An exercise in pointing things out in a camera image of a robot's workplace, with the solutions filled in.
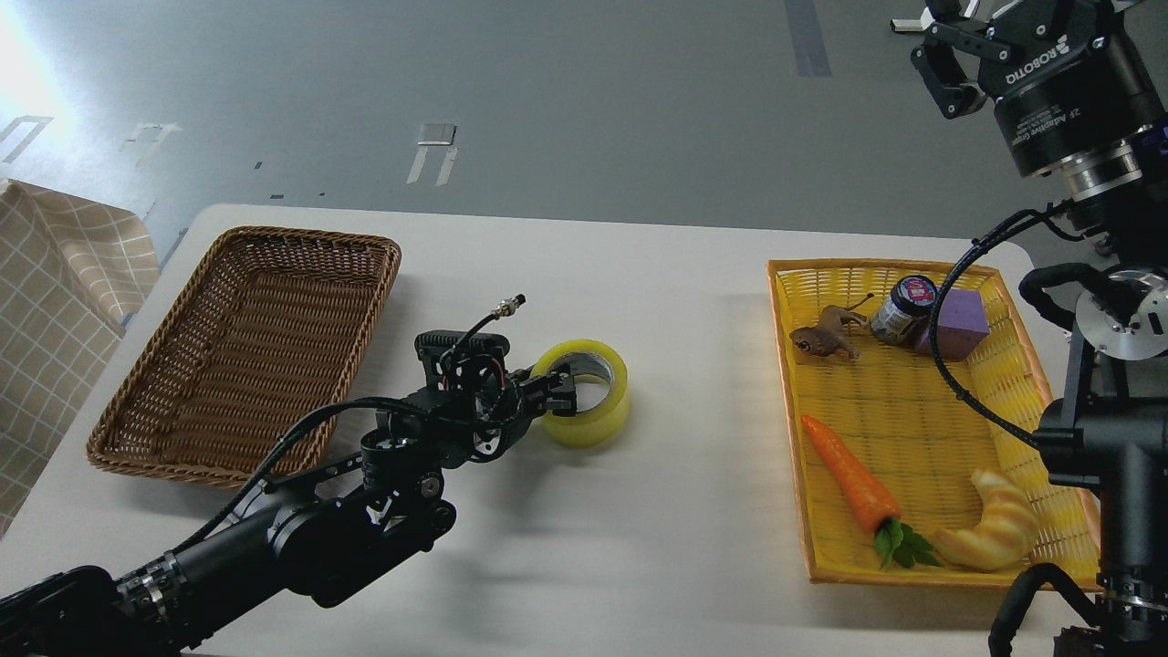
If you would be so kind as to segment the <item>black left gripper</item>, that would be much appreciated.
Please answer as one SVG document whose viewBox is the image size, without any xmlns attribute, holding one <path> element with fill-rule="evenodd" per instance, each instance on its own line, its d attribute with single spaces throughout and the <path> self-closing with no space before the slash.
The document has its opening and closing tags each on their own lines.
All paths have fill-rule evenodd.
<svg viewBox="0 0 1168 657">
<path fill-rule="evenodd" d="M 534 420 L 527 412 L 523 383 L 531 369 L 463 369 L 463 387 L 473 394 L 473 420 L 468 450 L 463 461 L 485 464 L 500 459 L 517 444 Z M 534 409 L 538 415 L 579 415 L 579 392 L 572 374 L 544 374 L 535 379 Z"/>
</svg>

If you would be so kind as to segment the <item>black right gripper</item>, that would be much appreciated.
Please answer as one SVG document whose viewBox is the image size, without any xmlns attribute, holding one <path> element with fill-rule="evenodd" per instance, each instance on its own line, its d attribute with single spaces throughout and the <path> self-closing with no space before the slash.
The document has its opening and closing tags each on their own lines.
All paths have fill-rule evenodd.
<svg viewBox="0 0 1168 657">
<path fill-rule="evenodd" d="M 996 43 L 1009 46 L 1009 58 L 997 58 Z M 964 70 L 959 51 L 983 61 L 981 83 Z M 1164 115 L 1122 12 L 1111 1 L 1011 1 L 989 25 L 936 18 L 910 61 L 947 120 L 994 101 L 997 129 L 1021 177 L 1122 141 Z"/>
</svg>

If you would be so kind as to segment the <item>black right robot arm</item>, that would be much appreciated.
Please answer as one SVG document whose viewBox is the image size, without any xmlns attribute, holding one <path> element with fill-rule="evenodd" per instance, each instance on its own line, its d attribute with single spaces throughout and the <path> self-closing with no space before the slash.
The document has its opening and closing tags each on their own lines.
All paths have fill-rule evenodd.
<svg viewBox="0 0 1168 657">
<path fill-rule="evenodd" d="M 945 366 L 955 399 L 1038 450 L 1056 486 L 1098 505 L 1099 593 L 1055 563 L 1022 570 L 988 636 L 1009 656 L 1040 588 L 1083 620 L 1054 639 L 1056 656 L 1164 655 L 1164 397 L 1129 392 L 1127 364 L 1164 359 L 1164 104 L 1125 29 L 1131 1 L 1008 1 L 976 18 L 975 1 L 930 1 L 911 53 L 946 118 L 992 101 L 1022 177 L 1059 174 L 1069 198 L 1014 213 L 955 262 L 945 297 L 976 258 L 1063 216 L 1079 241 L 1101 235 L 1114 267 L 1040 267 L 1018 295 L 1069 333 L 1063 396 L 1026 430 L 989 412 Z"/>
</svg>

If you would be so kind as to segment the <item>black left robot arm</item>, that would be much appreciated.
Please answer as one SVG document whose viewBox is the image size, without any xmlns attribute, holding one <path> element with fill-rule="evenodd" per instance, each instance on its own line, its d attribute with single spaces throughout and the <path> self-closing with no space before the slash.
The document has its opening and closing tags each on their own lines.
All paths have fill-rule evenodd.
<svg viewBox="0 0 1168 657">
<path fill-rule="evenodd" d="M 217 516 L 124 578 L 84 566 L 4 599 L 5 656 L 180 656 L 288 592 L 322 608 L 433 549 L 456 523 L 443 475 L 489 463 L 533 421 L 570 416 L 572 369 L 507 369 L 507 339 L 485 326 L 429 331 L 425 369 L 404 399 L 359 397 L 297 421 Z"/>
</svg>

